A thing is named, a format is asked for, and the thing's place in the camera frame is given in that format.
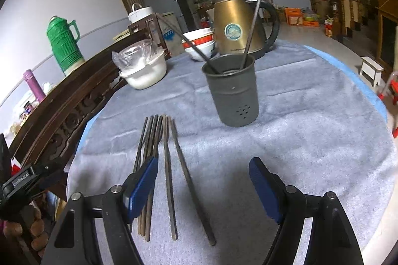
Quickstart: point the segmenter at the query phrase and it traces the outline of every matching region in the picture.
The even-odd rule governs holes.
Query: human hand
[[[44,221],[41,219],[41,212],[39,209],[34,209],[35,221],[32,223],[29,231],[33,236],[31,243],[32,248],[38,252],[40,257],[43,257],[45,246],[48,242],[48,234],[44,231]],[[22,235],[22,226],[17,222],[6,221],[3,228],[4,236],[7,238],[18,237]]]

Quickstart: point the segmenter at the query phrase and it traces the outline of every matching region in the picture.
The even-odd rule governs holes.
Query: gray plastic utensil holder
[[[258,116],[257,85],[253,56],[248,55],[239,71],[243,54],[227,54],[212,58],[221,74],[214,74],[208,64],[202,66],[220,120],[231,127],[252,123]]]

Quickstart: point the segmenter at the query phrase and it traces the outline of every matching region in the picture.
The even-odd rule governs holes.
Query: carved wooden backrest
[[[111,53],[145,39],[140,30],[104,49],[58,84],[32,112],[9,150],[22,165],[58,159],[66,165],[76,150],[84,127],[124,79],[113,82],[119,70]]]

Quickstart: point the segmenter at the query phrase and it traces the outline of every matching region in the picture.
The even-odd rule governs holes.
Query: plastic bag
[[[145,39],[119,53],[112,52],[112,61],[121,71],[138,71],[160,54],[163,54],[163,49],[158,48],[152,40]]]

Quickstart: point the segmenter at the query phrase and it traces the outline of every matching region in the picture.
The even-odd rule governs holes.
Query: round table
[[[276,41],[255,63],[259,116],[232,128],[219,120],[200,68],[187,55],[167,61],[152,87],[117,91],[94,122],[69,170],[67,195],[104,193],[132,172],[146,116],[175,119],[199,198],[217,244],[208,245],[172,140],[169,141],[178,240],[170,234],[163,146],[152,213],[151,241],[133,239],[145,264],[262,264],[277,231],[248,175],[259,156],[270,172],[305,194],[337,193],[363,249],[394,186],[396,149],[381,110],[339,68],[308,48]],[[310,235],[304,224],[296,264]],[[104,264],[112,264],[101,220],[97,236]]]

